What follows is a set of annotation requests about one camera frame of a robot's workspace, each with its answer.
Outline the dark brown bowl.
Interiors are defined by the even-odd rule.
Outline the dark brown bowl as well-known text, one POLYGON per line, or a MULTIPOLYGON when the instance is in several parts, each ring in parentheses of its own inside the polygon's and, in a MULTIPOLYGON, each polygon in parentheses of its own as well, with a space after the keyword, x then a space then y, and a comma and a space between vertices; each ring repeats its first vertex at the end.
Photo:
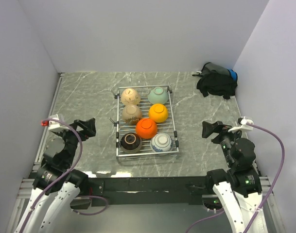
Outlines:
POLYGON ((140 151, 142 139, 136 133, 126 133, 120 141, 121 150, 127 154, 133 154, 140 151))

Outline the white and blue floral bowl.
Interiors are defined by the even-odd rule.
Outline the white and blue floral bowl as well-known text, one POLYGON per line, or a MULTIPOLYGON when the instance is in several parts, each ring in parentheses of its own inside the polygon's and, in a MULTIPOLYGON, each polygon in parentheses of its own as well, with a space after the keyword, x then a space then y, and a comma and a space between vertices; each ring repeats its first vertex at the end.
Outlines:
POLYGON ((150 140, 150 148, 156 155, 165 155, 172 151, 174 147, 173 140, 166 133, 157 133, 150 140))

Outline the yellow bowl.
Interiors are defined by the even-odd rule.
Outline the yellow bowl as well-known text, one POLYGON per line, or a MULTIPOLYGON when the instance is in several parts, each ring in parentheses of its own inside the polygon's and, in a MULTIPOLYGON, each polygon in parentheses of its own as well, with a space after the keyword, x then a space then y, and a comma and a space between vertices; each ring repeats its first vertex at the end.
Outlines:
POLYGON ((157 103, 150 107, 149 118, 156 123, 162 123, 168 118, 168 109, 165 105, 157 103))

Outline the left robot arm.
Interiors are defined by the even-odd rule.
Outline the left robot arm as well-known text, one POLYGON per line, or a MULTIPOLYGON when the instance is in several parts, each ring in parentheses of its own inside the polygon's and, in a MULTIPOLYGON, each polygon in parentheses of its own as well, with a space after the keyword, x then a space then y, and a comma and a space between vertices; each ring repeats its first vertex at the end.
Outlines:
POLYGON ((60 115, 53 115, 41 124, 57 137, 46 146, 17 233, 49 232, 52 218, 77 195, 89 190, 88 175, 75 169, 78 162, 74 157, 77 149, 83 149, 82 142, 96 135, 95 119, 67 124, 60 115))

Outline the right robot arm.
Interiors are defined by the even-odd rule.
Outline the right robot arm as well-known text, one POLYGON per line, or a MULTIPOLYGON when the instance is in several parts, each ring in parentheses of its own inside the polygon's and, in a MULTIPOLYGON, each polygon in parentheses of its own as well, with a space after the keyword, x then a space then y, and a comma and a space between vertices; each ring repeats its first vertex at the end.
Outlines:
POLYGON ((250 131, 253 121, 246 117, 238 120, 232 127, 221 121, 202 123, 202 137, 213 133, 212 143, 221 146, 228 171, 216 169, 207 172, 205 188, 215 193, 223 207, 234 233, 266 233, 268 231, 262 202, 262 186, 259 174, 255 170, 255 145, 243 138, 250 131))

